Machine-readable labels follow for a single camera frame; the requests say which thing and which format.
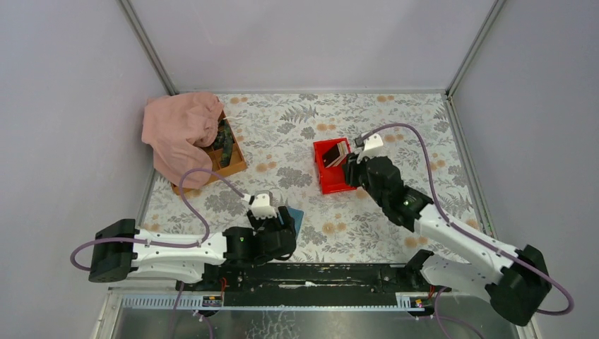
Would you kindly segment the blue card holder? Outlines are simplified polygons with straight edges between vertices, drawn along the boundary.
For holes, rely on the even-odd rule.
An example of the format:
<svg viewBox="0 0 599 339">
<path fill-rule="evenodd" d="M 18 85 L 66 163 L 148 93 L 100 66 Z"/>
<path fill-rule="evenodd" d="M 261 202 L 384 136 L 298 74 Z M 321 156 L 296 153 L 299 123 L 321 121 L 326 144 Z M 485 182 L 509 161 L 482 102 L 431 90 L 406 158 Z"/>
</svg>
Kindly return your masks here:
<svg viewBox="0 0 599 339">
<path fill-rule="evenodd" d="M 289 206 L 281 206 L 278 209 L 279 219 L 283 226 L 291 227 L 295 234 L 300 232 L 304 212 Z"/>
</svg>

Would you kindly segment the red plastic bin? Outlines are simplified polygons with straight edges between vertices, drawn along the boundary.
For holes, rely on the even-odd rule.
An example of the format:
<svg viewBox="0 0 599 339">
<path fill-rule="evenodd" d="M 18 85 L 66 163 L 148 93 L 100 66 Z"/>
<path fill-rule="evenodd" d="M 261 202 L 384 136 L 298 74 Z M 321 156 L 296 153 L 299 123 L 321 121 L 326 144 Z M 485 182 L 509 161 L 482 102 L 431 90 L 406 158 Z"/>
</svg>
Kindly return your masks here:
<svg viewBox="0 0 599 339">
<path fill-rule="evenodd" d="M 344 191 L 353 191 L 355 187 L 348 186 L 345 183 L 345 178 L 341 165 L 336 167 L 325 168 L 322 156 L 325 152 L 335 146 L 337 143 L 344 142 L 348 150 L 350 146 L 347 138 L 337 138 L 313 142 L 314 162 L 316 163 L 318 183 L 321 193 L 335 194 Z"/>
</svg>

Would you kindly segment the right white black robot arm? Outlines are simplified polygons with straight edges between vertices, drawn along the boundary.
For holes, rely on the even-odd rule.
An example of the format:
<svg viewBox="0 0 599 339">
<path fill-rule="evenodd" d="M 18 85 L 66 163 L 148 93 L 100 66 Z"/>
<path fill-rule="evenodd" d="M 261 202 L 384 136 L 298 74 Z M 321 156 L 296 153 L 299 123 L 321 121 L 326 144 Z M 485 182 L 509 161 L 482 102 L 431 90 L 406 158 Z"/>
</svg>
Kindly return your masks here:
<svg viewBox="0 0 599 339">
<path fill-rule="evenodd" d="M 438 209 L 434 200 L 404 184 L 388 157 L 359 160 L 350 154 L 342 166 L 345 182 L 363 188 L 393 224 L 432 239 L 463 258 L 450 261 L 420 250 L 409 261 L 431 285 L 461 290 L 483 301 L 504 319 L 525 326 L 552 285 L 542 252 L 527 245 L 518 249 L 464 225 Z"/>
</svg>

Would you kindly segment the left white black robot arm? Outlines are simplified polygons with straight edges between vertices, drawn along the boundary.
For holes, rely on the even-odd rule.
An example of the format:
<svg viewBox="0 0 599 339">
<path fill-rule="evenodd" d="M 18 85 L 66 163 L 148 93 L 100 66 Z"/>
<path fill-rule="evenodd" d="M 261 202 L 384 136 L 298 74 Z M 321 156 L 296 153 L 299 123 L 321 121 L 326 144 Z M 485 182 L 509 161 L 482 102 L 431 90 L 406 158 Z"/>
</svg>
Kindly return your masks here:
<svg viewBox="0 0 599 339">
<path fill-rule="evenodd" d="M 281 206 L 278 216 L 249 227 L 230 227 L 202 240 L 193 234 L 165 234 L 136 228 L 122 219 L 96 233 L 88 270 L 92 283 L 127 278 L 166 278 L 186 285 L 215 283 L 219 267 L 247 268 L 288 260 L 297 248 L 301 210 Z"/>
</svg>

